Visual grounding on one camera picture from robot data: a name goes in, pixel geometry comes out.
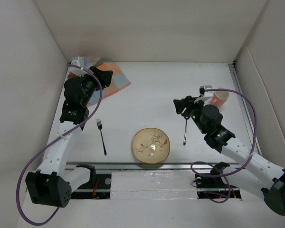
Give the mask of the black metal spoon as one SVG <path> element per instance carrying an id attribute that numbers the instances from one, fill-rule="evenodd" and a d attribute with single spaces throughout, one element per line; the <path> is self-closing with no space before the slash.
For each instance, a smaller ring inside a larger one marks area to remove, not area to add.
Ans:
<path id="1" fill-rule="evenodd" d="M 183 145 L 186 145 L 186 141 L 187 141 L 187 125 L 188 125 L 188 116 L 185 116 L 185 129 L 184 129 L 184 138 L 183 138 Z"/>

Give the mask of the checkered orange blue cloth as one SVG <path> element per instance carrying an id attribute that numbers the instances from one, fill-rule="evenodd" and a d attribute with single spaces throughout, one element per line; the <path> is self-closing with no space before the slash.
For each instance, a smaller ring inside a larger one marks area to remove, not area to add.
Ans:
<path id="1" fill-rule="evenodd" d="M 116 94 L 131 84 L 119 66 L 111 60 L 84 57 L 84 62 L 86 67 L 95 66 L 102 71 L 113 71 L 111 84 L 109 87 L 103 89 L 102 99 Z"/>

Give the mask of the pink cup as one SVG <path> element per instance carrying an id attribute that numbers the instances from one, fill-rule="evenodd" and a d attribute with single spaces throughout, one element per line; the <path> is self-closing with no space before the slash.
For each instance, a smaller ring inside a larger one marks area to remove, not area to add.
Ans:
<path id="1" fill-rule="evenodd" d="M 214 91 L 213 97 L 211 99 L 211 104 L 216 107 L 221 107 L 229 98 L 229 92 L 223 89 L 219 91 Z"/>

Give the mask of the black metal fork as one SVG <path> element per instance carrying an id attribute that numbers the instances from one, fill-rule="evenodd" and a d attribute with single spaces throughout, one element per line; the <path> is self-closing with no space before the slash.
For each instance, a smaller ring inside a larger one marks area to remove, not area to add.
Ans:
<path id="1" fill-rule="evenodd" d="M 105 143 L 104 143 L 104 138 L 103 138 L 103 134 L 102 134 L 102 123 L 101 123 L 101 120 L 100 119 L 97 119 L 96 120 L 96 123 L 97 123 L 97 127 L 98 127 L 98 130 L 100 131 L 100 134 L 101 134 L 101 139 L 102 139 L 102 145 L 103 145 L 103 150 L 104 150 L 104 155 L 106 156 L 107 155 L 107 151 L 106 151 L 106 147 L 105 147 Z"/>

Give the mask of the beige bird pattern plate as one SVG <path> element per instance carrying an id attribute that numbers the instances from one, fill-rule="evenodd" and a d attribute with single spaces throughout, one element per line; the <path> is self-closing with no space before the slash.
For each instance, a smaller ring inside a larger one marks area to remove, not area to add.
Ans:
<path id="1" fill-rule="evenodd" d="M 158 128 L 140 130 L 133 138 L 133 154 L 137 160 L 146 164 L 158 164 L 170 154 L 170 140 L 167 134 Z"/>

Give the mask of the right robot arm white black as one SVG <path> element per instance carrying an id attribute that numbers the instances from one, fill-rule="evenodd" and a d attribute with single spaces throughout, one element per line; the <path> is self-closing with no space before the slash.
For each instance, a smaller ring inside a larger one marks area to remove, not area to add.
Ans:
<path id="1" fill-rule="evenodd" d="M 173 103 L 177 114 L 194 121 L 210 148 L 244 166 L 241 178 L 239 172 L 229 177 L 235 180 L 235 186 L 262 197 L 273 212 L 285 216 L 285 169 L 248 149 L 226 129 L 216 106 L 205 105 L 200 97 L 191 96 L 175 99 Z"/>

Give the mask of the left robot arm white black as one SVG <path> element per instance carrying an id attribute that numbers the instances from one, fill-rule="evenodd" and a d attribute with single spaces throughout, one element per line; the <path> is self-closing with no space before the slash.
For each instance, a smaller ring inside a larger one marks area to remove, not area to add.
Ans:
<path id="1" fill-rule="evenodd" d="M 83 76 L 68 79 L 64 83 L 64 103 L 59 119 L 57 142 L 50 146 L 43 162 L 35 172 L 29 172 L 25 182 L 34 204 L 64 208 L 72 193 L 79 187 L 96 185 L 96 170 L 92 165 L 77 165 L 68 174 L 65 166 L 74 143 L 79 138 L 89 117 L 87 104 L 95 91 L 108 87 L 112 81 L 111 70 L 95 66 L 84 71 Z"/>

